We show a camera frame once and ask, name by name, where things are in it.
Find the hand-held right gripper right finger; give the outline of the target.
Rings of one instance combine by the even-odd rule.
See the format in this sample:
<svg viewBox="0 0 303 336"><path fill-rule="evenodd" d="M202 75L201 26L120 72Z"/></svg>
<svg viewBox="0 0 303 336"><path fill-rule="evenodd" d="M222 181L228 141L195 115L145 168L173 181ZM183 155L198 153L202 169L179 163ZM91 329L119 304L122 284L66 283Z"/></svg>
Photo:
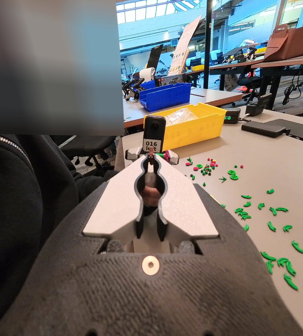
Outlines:
<svg viewBox="0 0 303 336"><path fill-rule="evenodd" d="M161 156L154 156L158 201L157 233L160 241L179 247L182 241L214 239L219 233L193 184Z"/></svg>

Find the black power bank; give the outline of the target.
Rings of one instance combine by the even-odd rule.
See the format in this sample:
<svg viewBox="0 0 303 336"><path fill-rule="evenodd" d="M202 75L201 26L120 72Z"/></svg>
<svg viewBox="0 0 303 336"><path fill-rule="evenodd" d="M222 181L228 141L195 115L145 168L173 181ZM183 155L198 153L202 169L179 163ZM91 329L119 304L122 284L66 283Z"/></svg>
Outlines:
<svg viewBox="0 0 303 336"><path fill-rule="evenodd" d="M257 121L248 121L242 124L243 131L263 135L266 137L277 138L283 134L289 135L290 129L278 125L271 125Z"/></svg>

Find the long office desk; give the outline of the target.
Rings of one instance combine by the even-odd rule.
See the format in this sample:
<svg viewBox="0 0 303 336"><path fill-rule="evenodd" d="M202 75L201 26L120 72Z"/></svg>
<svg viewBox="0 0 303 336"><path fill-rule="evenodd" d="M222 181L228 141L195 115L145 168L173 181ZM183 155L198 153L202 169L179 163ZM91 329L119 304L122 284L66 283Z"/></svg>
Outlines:
<svg viewBox="0 0 303 336"><path fill-rule="evenodd" d="M248 73L257 68L284 68L287 66L303 65L303 55L299 57L290 58L284 61L263 62L263 56L257 57L251 61L236 62L233 61L229 64L224 63L221 65L214 65L209 68L210 75L220 75L221 82L219 89L224 90L224 82L226 74L241 74Z"/></svg>

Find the white paper roll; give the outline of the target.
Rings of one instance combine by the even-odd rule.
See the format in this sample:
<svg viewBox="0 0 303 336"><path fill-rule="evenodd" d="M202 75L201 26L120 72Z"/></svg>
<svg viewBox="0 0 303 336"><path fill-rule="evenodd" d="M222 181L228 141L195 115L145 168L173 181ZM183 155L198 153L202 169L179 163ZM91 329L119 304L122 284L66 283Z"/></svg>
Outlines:
<svg viewBox="0 0 303 336"><path fill-rule="evenodd" d="M144 82L153 81L154 74L155 74L155 68L151 67L151 68L141 69L139 72L139 77L140 79L144 78L143 80L143 83L144 83Z"/></svg>

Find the black vertical pole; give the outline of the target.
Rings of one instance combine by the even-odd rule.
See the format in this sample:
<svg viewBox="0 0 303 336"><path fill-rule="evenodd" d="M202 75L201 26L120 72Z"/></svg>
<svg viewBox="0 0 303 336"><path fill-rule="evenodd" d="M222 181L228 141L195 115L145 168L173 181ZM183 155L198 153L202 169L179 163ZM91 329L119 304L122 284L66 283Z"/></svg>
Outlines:
<svg viewBox="0 0 303 336"><path fill-rule="evenodd" d="M213 0L207 0L207 10L205 18L205 52L204 52L204 89L208 89L208 79L209 79L209 63L210 63L210 48L211 48L211 37L213 37Z"/></svg>

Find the black battery charger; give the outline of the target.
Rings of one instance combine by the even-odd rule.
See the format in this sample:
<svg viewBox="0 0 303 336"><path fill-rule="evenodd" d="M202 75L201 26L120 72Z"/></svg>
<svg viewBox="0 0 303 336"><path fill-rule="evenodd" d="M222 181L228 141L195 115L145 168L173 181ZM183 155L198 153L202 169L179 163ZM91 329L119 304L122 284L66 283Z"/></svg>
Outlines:
<svg viewBox="0 0 303 336"><path fill-rule="evenodd" d="M241 108L226 108L225 111L226 113L224 118L224 124L237 124L239 121Z"/></svg>

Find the yellow plastic bin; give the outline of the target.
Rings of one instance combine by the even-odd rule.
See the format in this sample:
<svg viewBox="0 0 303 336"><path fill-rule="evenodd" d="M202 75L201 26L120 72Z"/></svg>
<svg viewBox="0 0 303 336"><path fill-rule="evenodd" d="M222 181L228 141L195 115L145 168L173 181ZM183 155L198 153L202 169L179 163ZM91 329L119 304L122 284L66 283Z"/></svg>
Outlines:
<svg viewBox="0 0 303 336"><path fill-rule="evenodd" d="M205 103L189 104L149 115L165 117L181 108L193 112L197 119L166 127L163 150L176 149L221 135L226 110Z"/></svg>

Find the black and white tool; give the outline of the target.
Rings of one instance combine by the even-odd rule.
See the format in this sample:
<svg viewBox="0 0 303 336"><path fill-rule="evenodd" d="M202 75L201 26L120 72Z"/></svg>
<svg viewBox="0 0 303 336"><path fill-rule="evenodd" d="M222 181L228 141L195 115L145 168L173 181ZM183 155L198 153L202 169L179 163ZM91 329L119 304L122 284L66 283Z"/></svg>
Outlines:
<svg viewBox="0 0 303 336"><path fill-rule="evenodd" d="M140 92L146 90L141 86L145 81L144 78L139 79L138 81L132 79L131 81L124 82L122 81L122 91L123 97L126 101L129 101L130 98L134 98L135 101L139 100Z"/></svg>

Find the tall black board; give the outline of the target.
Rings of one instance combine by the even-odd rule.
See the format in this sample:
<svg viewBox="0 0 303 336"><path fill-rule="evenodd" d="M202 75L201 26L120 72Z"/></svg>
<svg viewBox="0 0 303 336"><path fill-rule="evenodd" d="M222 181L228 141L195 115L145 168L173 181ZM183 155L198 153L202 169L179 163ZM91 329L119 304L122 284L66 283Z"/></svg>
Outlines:
<svg viewBox="0 0 303 336"><path fill-rule="evenodd" d="M145 69L147 68L154 68L155 70L157 69L162 49L163 49L163 44L160 44L151 49L148 62L145 65Z"/></svg>

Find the blue plastic bin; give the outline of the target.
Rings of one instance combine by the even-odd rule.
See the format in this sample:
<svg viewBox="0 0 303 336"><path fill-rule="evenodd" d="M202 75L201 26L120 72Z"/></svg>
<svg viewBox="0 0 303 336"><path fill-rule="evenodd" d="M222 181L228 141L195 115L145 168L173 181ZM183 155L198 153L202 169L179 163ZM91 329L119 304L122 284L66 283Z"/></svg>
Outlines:
<svg viewBox="0 0 303 336"><path fill-rule="evenodd" d="M141 91L140 104L149 112L173 107L190 101L190 83L176 83Z"/></svg>
<svg viewBox="0 0 303 336"><path fill-rule="evenodd" d="M136 86L136 84L132 85L132 89L134 91L148 90L148 89L153 89L153 88L156 88L154 80L147 81L147 82L140 84L139 88Z"/></svg>

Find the black toy box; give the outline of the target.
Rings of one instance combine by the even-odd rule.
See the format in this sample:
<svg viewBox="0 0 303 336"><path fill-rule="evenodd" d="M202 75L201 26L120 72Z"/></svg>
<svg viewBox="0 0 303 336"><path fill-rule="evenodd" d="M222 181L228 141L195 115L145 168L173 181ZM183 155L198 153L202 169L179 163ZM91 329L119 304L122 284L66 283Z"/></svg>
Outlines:
<svg viewBox="0 0 303 336"><path fill-rule="evenodd" d="M154 79L155 87L166 86L169 84L185 83L187 75L186 74L176 74L167 76L156 76Z"/></svg>

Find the black power adapter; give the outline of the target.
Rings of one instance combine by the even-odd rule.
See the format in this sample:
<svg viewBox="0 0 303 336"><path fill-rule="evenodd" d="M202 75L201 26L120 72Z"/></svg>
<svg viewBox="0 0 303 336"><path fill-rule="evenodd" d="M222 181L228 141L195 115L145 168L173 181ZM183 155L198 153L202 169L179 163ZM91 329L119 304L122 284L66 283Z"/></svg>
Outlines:
<svg viewBox="0 0 303 336"><path fill-rule="evenodd" d="M271 96L272 96L271 93L262 95L258 98L257 102L249 103L246 106L245 114L249 115L250 117L254 117L261 114L263 110L266 108L267 104L269 103Z"/></svg>

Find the wooden edged office table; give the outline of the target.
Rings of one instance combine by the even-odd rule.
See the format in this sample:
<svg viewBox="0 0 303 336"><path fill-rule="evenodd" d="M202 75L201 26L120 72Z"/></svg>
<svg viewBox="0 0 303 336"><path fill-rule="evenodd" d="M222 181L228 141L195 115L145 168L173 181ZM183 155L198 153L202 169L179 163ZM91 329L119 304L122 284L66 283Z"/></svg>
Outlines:
<svg viewBox="0 0 303 336"><path fill-rule="evenodd" d="M241 99L242 93L240 92L195 88L191 90L189 103L167 107L161 110L157 110L155 113L162 112L167 109L180 108L189 104L197 105L198 103L205 103L211 106L219 107L225 104L239 101ZM123 100L123 112L124 128L143 125L145 115L150 114L150 112L147 111L138 101L134 100Z"/></svg>

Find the tall cardboard sign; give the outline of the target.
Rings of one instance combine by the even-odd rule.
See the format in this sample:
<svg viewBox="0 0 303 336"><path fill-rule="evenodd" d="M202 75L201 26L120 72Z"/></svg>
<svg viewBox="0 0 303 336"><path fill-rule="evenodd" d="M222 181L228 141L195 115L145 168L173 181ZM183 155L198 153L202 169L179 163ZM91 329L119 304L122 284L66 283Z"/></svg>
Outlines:
<svg viewBox="0 0 303 336"><path fill-rule="evenodd" d="M202 15L197 17L194 21L192 21L185 27L179 39L179 42L176 46L174 55L172 57L170 69L167 74L168 76L182 74L183 68L184 68L188 53L189 53L188 45L197 27L200 24L201 17Z"/></svg>

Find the person's left hand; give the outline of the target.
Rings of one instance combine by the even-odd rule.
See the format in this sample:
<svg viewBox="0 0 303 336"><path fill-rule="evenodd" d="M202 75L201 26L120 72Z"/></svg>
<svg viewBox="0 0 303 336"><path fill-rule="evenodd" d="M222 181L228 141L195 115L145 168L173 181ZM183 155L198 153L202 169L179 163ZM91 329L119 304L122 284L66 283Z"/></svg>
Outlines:
<svg viewBox="0 0 303 336"><path fill-rule="evenodd" d="M161 198L160 192L153 187L145 186L145 188L141 191L141 197L143 203L147 207L157 207L159 199Z"/></svg>

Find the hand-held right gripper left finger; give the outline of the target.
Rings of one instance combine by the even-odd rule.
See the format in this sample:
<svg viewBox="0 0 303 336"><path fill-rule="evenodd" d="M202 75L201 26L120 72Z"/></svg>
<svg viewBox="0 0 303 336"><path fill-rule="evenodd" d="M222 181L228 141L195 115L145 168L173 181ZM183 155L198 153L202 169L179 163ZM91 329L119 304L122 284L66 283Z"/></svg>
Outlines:
<svg viewBox="0 0 303 336"><path fill-rule="evenodd" d="M83 229L86 237L120 240L123 245L134 241L134 252L145 253L136 231L136 225L143 226L144 160L140 157L108 181Z"/></svg>

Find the brown paper bag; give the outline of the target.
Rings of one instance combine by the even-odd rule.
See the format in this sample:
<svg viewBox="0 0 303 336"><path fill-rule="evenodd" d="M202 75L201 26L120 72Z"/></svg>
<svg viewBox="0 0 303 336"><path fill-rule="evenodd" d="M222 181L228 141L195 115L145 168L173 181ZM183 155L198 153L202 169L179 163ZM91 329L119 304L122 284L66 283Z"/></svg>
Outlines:
<svg viewBox="0 0 303 336"><path fill-rule="evenodd" d="M302 55L303 26L288 29L287 24L282 24L270 36L263 62L283 61Z"/></svg>

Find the person's black jacket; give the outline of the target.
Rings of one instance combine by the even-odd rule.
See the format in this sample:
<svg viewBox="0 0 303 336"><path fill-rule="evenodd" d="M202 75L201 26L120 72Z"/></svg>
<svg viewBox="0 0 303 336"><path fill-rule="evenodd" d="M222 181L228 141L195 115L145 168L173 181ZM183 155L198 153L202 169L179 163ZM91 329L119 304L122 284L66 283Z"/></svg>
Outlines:
<svg viewBox="0 0 303 336"><path fill-rule="evenodd" d="M79 204L73 167L48 135L0 135L0 319L45 241Z"/></svg>

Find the clear plastic bag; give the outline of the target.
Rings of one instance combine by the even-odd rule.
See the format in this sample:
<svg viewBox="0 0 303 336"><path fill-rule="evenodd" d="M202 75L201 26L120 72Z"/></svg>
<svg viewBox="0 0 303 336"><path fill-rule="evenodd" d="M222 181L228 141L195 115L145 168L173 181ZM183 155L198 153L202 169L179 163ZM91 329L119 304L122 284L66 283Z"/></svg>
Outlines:
<svg viewBox="0 0 303 336"><path fill-rule="evenodd" d="M165 116L165 119L166 119L166 126L172 126L191 120L196 120L198 119L198 117L188 108L181 108Z"/></svg>

